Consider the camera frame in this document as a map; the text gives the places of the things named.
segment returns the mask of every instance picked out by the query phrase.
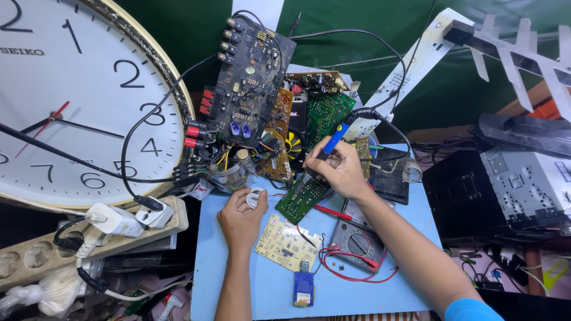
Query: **blue work surface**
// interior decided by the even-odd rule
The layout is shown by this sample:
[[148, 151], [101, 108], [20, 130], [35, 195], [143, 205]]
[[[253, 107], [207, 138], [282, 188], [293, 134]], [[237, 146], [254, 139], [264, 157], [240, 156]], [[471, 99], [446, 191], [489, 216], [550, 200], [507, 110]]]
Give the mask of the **blue work surface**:
[[[387, 147], [406, 150], [406, 145], [387, 145]], [[248, 187], [266, 188], [269, 195], [283, 192], [275, 190], [268, 180], [262, 178], [254, 178]], [[216, 311], [228, 256], [228, 247], [216, 220], [216, 213], [224, 207], [228, 198], [228, 195], [215, 191], [202, 202], [192, 288], [191, 320], [193, 321], [213, 320]], [[271, 213], [280, 215], [282, 220], [285, 220], [275, 209], [279, 199], [278, 196], [270, 196], [270, 209], [262, 217], [260, 234]], [[341, 196], [334, 194], [319, 204], [341, 211], [343, 202]], [[428, 239], [442, 247], [422, 183], [410, 184], [409, 205], [398, 203], [395, 209]], [[301, 227], [309, 230], [310, 235], [325, 233], [325, 246], [328, 246], [336, 224], [337, 218], [315, 209], [299, 223]], [[338, 258], [328, 256], [327, 261], [336, 271], [341, 264], [344, 265], [345, 270], [341, 272], [344, 275], [354, 278], [369, 276], [366, 272]], [[315, 272], [318, 266], [319, 259], [316, 258], [311, 271]], [[387, 255], [379, 273], [372, 280], [389, 277], [394, 267], [395, 262], [390, 255]], [[315, 305], [307, 308], [293, 305], [293, 280], [292, 271], [252, 252], [250, 281], [253, 320], [431, 310], [411, 288], [401, 271], [389, 281], [375, 284], [346, 281], [321, 267], [314, 278]]]

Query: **clock face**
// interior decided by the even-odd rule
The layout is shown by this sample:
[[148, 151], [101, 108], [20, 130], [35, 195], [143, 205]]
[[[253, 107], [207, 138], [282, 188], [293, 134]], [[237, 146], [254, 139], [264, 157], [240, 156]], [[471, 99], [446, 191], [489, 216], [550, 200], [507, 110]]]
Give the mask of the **clock face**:
[[[0, 70], [1, 123], [117, 173], [124, 136], [169, 90], [134, 42], [73, 0], [0, 0]], [[171, 95], [130, 139], [127, 175], [170, 177], [183, 126]], [[139, 195], [159, 185], [131, 182]], [[0, 191], [59, 207], [132, 200], [121, 179], [2, 133]]]

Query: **clock numeral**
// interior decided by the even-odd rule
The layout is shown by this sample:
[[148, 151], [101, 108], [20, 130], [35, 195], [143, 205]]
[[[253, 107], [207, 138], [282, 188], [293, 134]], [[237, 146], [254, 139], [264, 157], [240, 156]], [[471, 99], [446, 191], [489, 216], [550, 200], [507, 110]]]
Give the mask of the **clock numeral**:
[[[146, 103], [146, 104], [142, 104], [142, 105], [141, 105], [141, 108], [139, 108], [139, 110], [140, 110], [140, 111], [143, 111], [143, 108], [144, 108], [145, 106], [155, 106], [155, 107], [156, 107], [156, 103]], [[162, 111], [163, 111], [163, 108], [162, 108], [162, 107], [159, 107], [159, 109], [157, 109], [156, 112], [154, 112], [154, 113], [151, 114], [151, 115], [160, 117], [160, 119], [161, 119], [160, 123], [151, 123], [151, 122], [148, 121], [148, 118], [145, 119], [145, 122], [146, 122], [147, 124], [153, 125], [153, 126], [159, 126], [159, 125], [164, 124], [164, 116], [160, 114]]]
[[18, 22], [18, 20], [20, 20], [20, 18], [22, 17], [22, 8], [20, 8], [20, 5], [18, 4], [18, 2], [16, 2], [16, 0], [12, 0], [12, 2], [16, 6], [16, 17], [14, 17], [14, 19], [8, 21], [8, 23], [5, 23], [2, 26], [0, 26], [0, 30], [2, 30], [2, 31], [17, 31], [20, 33], [33, 33], [34, 31], [32, 29], [8, 28], [11, 25], [15, 24], [16, 22]]
[[68, 19], [66, 19], [66, 24], [63, 25], [62, 28], [64, 28], [64, 29], [68, 28], [70, 30], [70, 34], [71, 34], [71, 37], [73, 38], [73, 42], [75, 42], [75, 47], [77, 48], [77, 51], [79, 53], [81, 53], [81, 48], [79, 47], [79, 44], [77, 42], [77, 39], [76, 39], [75, 34], [73, 32], [73, 29], [71, 28], [70, 21]]
[[[152, 145], [152, 150], [145, 150], [145, 148], [147, 148], [147, 146], [151, 144]], [[143, 146], [143, 148], [141, 148], [141, 152], [142, 153], [155, 153], [155, 156], [159, 156], [159, 152], [163, 151], [161, 149], [156, 149], [156, 145], [155, 145], [155, 140], [153, 138], [149, 138], [147, 143]]]
[[[83, 177], [84, 177], [85, 175], [88, 175], [88, 174], [93, 174], [93, 175], [101, 176], [101, 175], [97, 174], [96, 172], [85, 172], [85, 173], [81, 174], [81, 177], [80, 177], [79, 179], [81, 179], [81, 182], [82, 182], [85, 186], [87, 186], [87, 187], [89, 187], [89, 188], [95, 188], [95, 189], [104, 188], [104, 187], [105, 187], [105, 181], [104, 181], [103, 179], [101, 179], [101, 178], [88, 177], [88, 178], [86, 178], [86, 179], [83, 179]], [[101, 183], [101, 186], [91, 186], [91, 185], [88, 185], [87, 182], [89, 182], [90, 180], [98, 180], [98, 181]]]
[[[119, 166], [119, 165], [121, 165], [121, 161], [120, 161], [120, 160], [118, 160], [118, 161], [116, 161], [116, 162], [113, 162], [113, 164], [115, 165], [115, 168], [117, 168], [118, 171], [121, 170], [122, 167]], [[135, 167], [125, 165], [125, 168], [130, 168], [130, 169], [133, 170], [133, 175], [127, 175], [127, 177], [133, 177], [133, 176], [135, 176], [135, 175], [137, 174], [137, 169], [136, 169]]]
[[139, 78], [139, 67], [137, 67], [137, 65], [135, 65], [134, 62], [132, 61], [128, 61], [128, 60], [117, 60], [115, 62], [115, 64], [113, 65], [113, 70], [115, 70], [115, 72], [117, 72], [117, 65], [120, 64], [121, 62], [126, 62], [126, 63], [130, 63], [131, 65], [133, 65], [133, 67], [135, 67], [135, 76], [129, 80], [128, 82], [124, 82], [121, 85], [119, 85], [121, 88], [144, 88], [143, 85], [129, 85], [130, 83], [132, 83], [133, 81], [135, 81], [137, 78]]
[[0, 164], [6, 164], [10, 158], [3, 153], [0, 153]]
[[53, 183], [53, 181], [51, 180], [51, 169], [54, 168], [53, 164], [45, 164], [45, 165], [30, 165], [30, 167], [45, 167], [48, 166], [49, 168], [47, 169], [47, 180], [50, 181], [50, 183]]

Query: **green backdrop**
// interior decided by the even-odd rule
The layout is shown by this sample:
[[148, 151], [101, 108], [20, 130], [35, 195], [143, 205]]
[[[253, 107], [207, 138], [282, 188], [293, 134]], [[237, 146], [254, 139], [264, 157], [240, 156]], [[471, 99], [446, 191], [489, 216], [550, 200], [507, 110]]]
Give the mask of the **green backdrop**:
[[[219, 51], [232, 0], [116, 0], [159, 42], [179, 71]], [[430, 0], [285, 0], [277, 32], [288, 34], [300, 12], [296, 34], [341, 27], [375, 32], [404, 54], [419, 37]], [[520, 17], [532, 20], [539, 33], [538, 50], [558, 57], [559, 24], [571, 25], [570, 0], [437, 0], [432, 16], [446, 7], [481, 24], [486, 13], [496, 14], [501, 38], [516, 35]], [[397, 64], [378, 41], [360, 34], [337, 34], [298, 42], [292, 63], [348, 73], [361, 80], [360, 92], [375, 90]], [[398, 105], [394, 124], [403, 131], [468, 125], [482, 112], [495, 113], [516, 98], [498, 61], [486, 58], [490, 82], [476, 73], [469, 51], [453, 49]], [[184, 79], [190, 91], [201, 91], [218, 76], [218, 61], [211, 61]], [[541, 78], [522, 75], [527, 88]], [[363, 103], [370, 95], [360, 96]]]

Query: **green circuit board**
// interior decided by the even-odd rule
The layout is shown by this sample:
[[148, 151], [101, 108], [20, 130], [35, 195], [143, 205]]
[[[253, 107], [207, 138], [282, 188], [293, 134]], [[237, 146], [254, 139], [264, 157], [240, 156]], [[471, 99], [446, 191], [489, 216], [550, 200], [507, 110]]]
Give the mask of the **green circuit board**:
[[276, 205], [278, 212], [294, 225], [297, 225], [331, 188], [329, 183], [315, 178], [311, 178], [305, 185], [301, 186], [305, 175], [306, 173], [295, 181]]
[[307, 93], [307, 150], [312, 150], [353, 110], [355, 100], [342, 93]]

